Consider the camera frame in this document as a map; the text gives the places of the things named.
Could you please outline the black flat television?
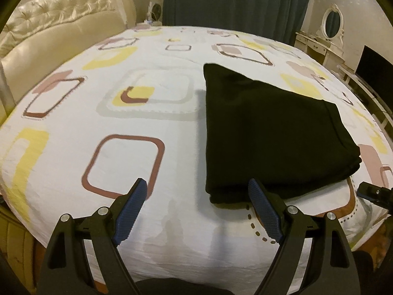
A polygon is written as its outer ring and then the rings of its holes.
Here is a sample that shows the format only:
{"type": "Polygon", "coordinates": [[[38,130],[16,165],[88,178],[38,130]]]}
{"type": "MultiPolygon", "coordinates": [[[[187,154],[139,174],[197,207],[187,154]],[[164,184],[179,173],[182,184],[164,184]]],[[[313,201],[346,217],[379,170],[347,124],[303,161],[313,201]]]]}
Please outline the black flat television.
{"type": "Polygon", "coordinates": [[[364,45],[355,74],[375,91],[392,88],[392,63],[364,45]]]}

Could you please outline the white tv cabinet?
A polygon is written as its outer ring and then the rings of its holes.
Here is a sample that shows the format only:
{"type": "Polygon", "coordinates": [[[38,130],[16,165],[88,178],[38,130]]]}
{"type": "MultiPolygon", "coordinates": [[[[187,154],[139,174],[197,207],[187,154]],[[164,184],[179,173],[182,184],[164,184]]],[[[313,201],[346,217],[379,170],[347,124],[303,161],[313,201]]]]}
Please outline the white tv cabinet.
{"type": "Polygon", "coordinates": [[[381,127],[386,131],[392,131],[392,110],[385,104],[382,98],[358,75],[345,65],[337,65],[338,77],[367,109],[375,116],[381,127]]]}

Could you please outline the black pants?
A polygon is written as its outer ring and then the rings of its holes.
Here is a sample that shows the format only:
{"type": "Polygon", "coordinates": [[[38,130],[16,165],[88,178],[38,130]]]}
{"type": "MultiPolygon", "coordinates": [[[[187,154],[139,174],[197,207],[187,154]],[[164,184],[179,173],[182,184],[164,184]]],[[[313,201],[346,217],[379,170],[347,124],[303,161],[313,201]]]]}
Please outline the black pants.
{"type": "Polygon", "coordinates": [[[249,201],[258,180],[282,199],[353,175],[360,148],[334,103],[299,95],[217,64],[206,82],[206,191],[214,204],[249,201]]]}

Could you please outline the white patterned bed sheet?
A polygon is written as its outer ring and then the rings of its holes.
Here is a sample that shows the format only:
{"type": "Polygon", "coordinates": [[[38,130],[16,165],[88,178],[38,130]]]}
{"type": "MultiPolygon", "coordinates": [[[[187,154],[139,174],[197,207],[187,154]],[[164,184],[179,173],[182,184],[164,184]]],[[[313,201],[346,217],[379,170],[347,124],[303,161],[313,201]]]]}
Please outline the white patterned bed sheet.
{"type": "Polygon", "coordinates": [[[358,198],[361,182],[392,185],[392,149],[364,105],[306,53],[271,39],[201,27],[129,29],[55,69],[1,127],[1,186],[42,244],[62,214],[89,216],[149,183],[119,253],[131,276],[180,278],[252,294],[278,249],[249,205],[222,208],[205,191],[205,79],[217,63],[337,105],[363,153],[357,173],[291,203],[337,214],[353,249],[388,213],[358,198]]]}

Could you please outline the dark teal curtain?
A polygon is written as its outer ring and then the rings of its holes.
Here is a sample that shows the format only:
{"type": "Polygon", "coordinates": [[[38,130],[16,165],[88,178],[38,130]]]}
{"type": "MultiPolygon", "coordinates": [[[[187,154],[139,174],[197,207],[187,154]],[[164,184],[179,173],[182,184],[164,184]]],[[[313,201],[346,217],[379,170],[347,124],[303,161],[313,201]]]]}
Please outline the dark teal curtain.
{"type": "Polygon", "coordinates": [[[163,23],[230,29],[294,45],[309,0],[164,0],[163,23]]]}

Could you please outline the cream tufted leather headboard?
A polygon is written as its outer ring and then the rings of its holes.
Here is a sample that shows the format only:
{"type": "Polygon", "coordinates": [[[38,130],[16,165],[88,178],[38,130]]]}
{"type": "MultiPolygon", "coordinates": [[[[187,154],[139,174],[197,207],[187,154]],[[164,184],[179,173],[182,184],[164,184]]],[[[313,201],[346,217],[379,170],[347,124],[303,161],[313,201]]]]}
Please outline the cream tufted leather headboard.
{"type": "Polygon", "coordinates": [[[1,31],[1,65],[15,101],[64,62],[134,27],[133,0],[32,0],[1,31]]]}

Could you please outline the white dressing table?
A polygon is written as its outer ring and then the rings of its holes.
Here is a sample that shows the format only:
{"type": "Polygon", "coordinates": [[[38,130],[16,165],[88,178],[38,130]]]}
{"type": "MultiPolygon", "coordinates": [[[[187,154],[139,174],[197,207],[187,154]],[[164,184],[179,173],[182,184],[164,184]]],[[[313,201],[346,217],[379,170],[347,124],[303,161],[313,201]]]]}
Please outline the white dressing table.
{"type": "Polygon", "coordinates": [[[344,64],[343,51],[319,37],[297,32],[295,47],[329,70],[334,71],[344,64]]]}

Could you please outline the white oval vanity mirror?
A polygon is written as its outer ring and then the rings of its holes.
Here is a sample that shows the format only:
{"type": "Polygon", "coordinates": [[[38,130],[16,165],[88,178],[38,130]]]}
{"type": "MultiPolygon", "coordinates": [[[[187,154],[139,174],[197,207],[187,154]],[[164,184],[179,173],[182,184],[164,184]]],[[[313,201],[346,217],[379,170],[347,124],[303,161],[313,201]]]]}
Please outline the white oval vanity mirror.
{"type": "Polygon", "coordinates": [[[342,43],[344,36],[344,16],[337,4],[332,4],[324,12],[320,29],[316,36],[330,43],[342,43]]]}

